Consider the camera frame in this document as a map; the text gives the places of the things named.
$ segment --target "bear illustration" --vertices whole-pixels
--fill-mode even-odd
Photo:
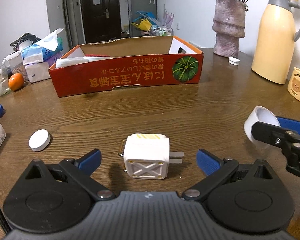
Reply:
[[[295,77],[292,80],[292,88],[295,92],[300,92],[300,81]]]

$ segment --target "cardboard box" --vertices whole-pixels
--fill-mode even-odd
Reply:
[[[62,58],[87,55],[111,59],[49,69],[59,97],[115,87],[198,83],[203,52],[176,36],[125,38],[78,45]]]

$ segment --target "charger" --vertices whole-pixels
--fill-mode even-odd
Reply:
[[[183,152],[170,152],[169,138],[162,134],[128,136],[123,152],[127,173],[138,179],[164,179],[170,163],[182,163]]]

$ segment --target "wooden table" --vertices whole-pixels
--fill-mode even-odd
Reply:
[[[51,80],[46,80],[0,98],[6,109],[0,123],[7,133],[0,149],[0,205],[32,159],[58,163],[94,148],[101,150],[103,159],[92,177],[114,192],[181,193],[205,177],[195,160],[197,150],[205,148],[220,158],[231,156],[240,163],[268,160],[295,200],[289,231],[300,239],[300,178],[285,170],[286,160],[278,148],[256,149],[243,130],[243,123],[257,105],[300,120],[300,102],[287,92],[287,84],[277,85],[253,73],[252,58],[246,54],[240,53],[241,63],[234,66],[214,55],[212,49],[203,51],[199,84],[58,98]],[[38,129],[47,129],[53,140],[47,149],[36,153],[28,141]],[[164,180],[130,178],[122,171],[123,159],[117,152],[121,140],[136,132],[168,136],[171,151],[185,152],[183,164],[170,165]]]

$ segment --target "wall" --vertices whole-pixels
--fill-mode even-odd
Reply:
[[[119,3],[120,3],[121,28],[124,29],[125,25],[129,25],[128,0],[119,0]]]
[[[13,52],[10,43],[27,32],[40,38],[50,33],[46,0],[0,0],[0,64]]]
[[[249,0],[249,11],[246,13],[246,37],[240,39],[240,51],[251,56],[254,55],[259,22],[268,0]],[[193,42],[200,47],[213,48],[215,44],[215,32],[212,31],[215,0],[158,0],[159,17],[163,14],[163,5],[169,12],[175,13],[172,25],[175,35],[186,41]],[[293,9],[296,27],[299,28],[300,13]],[[296,49],[291,68],[300,67],[300,39],[296,43]]]
[[[46,0],[46,2],[47,2],[47,12],[48,12],[50,32],[53,32],[58,28],[65,28],[62,0]],[[80,6],[77,5],[77,2],[79,3],[79,0],[73,0],[73,10],[71,11],[71,13],[74,15],[75,29],[76,29],[76,33],[73,33],[72,36],[77,35],[77,39],[76,37],[73,39],[74,46],[77,44],[85,43],[83,38],[83,31],[81,28],[82,23],[81,23],[81,15],[80,15]],[[63,30],[59,34],[59,36],[63,39],[64,49],[62,53],[66,53],[69,51],[66,31]]]

